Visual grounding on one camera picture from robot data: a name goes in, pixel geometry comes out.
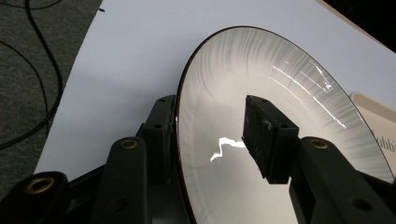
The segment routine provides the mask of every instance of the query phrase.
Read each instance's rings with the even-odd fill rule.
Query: black mount
[[[0,202],[0,223],[151,223],[167,209],[158,198],[171,193],[183,214],[177,222],[189,223],[174,162],[174,107],[175,95],[159,99],[136,137],[115,142],[106,165],[73,181],[59,172],[22,180]],[[331,142],[298,132],[270,102],[247,97],[245,145],[270,184],[291,178],[300,223],[396,223],[394,185],[357,172]]]

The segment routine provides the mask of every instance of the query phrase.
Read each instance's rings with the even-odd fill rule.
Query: screw hole
[[[351,200],[350,203],[352,203],[352,205],[354,205],[355,207],[357,207],[360,210],[363,210],[365,212],[369,212],[373,209],[373,207],[369,203],[364,201],[363,199],[354,198]]]
[[[55,180],[50,176],[38,177],[31,180],[23,191],[27,194],[38,194],[52,187],[54,182]]]
[[[329,147],[326,142],[323,142],[322,140],[318,140],[318,139],[311,140],[311,145],[314,147],[317,147],[317,148],[328,148]]]
[[[128,201],[124,198],[118,198],[108,205],[108,211],[111,214],[121,212],[128,206]]]
[[[123,149],[131,149],[137,147],[138,143],[134,139],[126,139],[125,141],[120,143],[120,146]]]

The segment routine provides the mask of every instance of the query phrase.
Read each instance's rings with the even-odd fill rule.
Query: white plate
[[[242,143],[247,95],[271,101],[300,137],[330,140],[357,170],[393,180],[361,115],[325,69],[282,36],[232,27],[192,54],[177,92],[181,171],[197,223],[296,222],[289,186],[268,185]]]

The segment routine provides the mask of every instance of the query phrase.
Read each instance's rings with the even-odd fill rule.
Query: brass insert
[[[38,194],[46,191],[55,183],[55,180],[51,176],[42,176],[31,180],[23,191],[26,194]]]
[[[124,141],[122,141],[121,143],[120,143],[120,146],[123,148],[123,149],[132,149],[132,148],[134,148],[134,147],[137,147],[137,141],[136,140],[134,140],[134,139],[127,139],[127,140],[124,140]]]
[[[328,148],[329,145],[327,145],[326,142],[320,140],[320,139],[312,139],[310,141],[311,145],[317,148]]]

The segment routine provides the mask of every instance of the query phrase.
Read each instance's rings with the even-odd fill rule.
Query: black cable
[[[58,0],[58,1],[54,2],[54,3],[51,3],[51,4],[49,4],[47,6],[43,6],[43,7],[31,7],[30,10],[46,9],[46,8],[49,8],[49,7],[53,7],[53,6],[57,5],[58,3],[62,2],[62,1],[63,0]],[[25,9],[25,7],[20,7],[20,6],[16,6],[16,5],[12,5],[12,4],[9,4],[9,3],[4,3],[4,2],[0,2],[0,5],[4,5],[4,6],[7,6],[7,7],[16,7],[16,8]]]
[[[35,72],[35,76],[38,79],[38,83],[40,84],[41,93],[43,94],[43,99],[44,99],[44,105],[46,107],[46,116],[48,116],[49,115],[49,103],[48,103],[48,99],[47,99],[47,94],[46,94],[46,90],[44,88],[43,80],[42,80],[40,74],[37,72],[37,69],[35,69],[33,64],[25,56],[23,56],[23,54],[21,54],[17,49],[14,49],[13,47],[11,47],[9,44],[5,43],[2,40],[0,40],[0,44],[3,44],[4,46],[8,47],[9,49],[12,49],[15,53],[20,55],[33,69],[33,71]],[[47,123],[47,135],[49,134],[49,132],[50,132],[50,126]]]
[[[40,32],[40,29],[38,29],[37,25],[35,24],[35,20],[32,17],[32,12],[30,10],[30,4],[29,4],[29,0],[25,0],[25,8],[26,8],[26,14],[27,17],[29,19],[29,22],[31,23],[31,25],[33,26],[33,28],[35,29],[35,33],[37,34],[38,39],[41,42],[41,45],[43,46],[44,50],[47,53],[47,56],[49,57],[49,60],[55,70],[56,73],[56,77],[58,80],[58,95],[56,97],[55,103],[53,104],[51,110],[49,111],[49,114],[43,119],[41,120],[41,122],[39,122],[32,130],[30,130],[29,132],[14,138],[4,144],[0,145],[0,150],[6,148],[6,147],[10,147],[14,144],[19,143],[20,141],[32,136],[34,133],[36,133],[38,130],[40,130],[44,125],[46,125],[50,119],[52,118],[52,116],[56,113],[56,110],[58,109],[59,103],[61,102],[61,98],[62,98],[62,94],[64,92],[64,83],[63,83],[63,79],[62,79],[62,74],[61,74],[61,70],[59,69],[58,64],[56,63],[55,58],[52,55],[52,52],[50,51],[50,48],[47,45],[46,40],[44,39],[43,35]]]

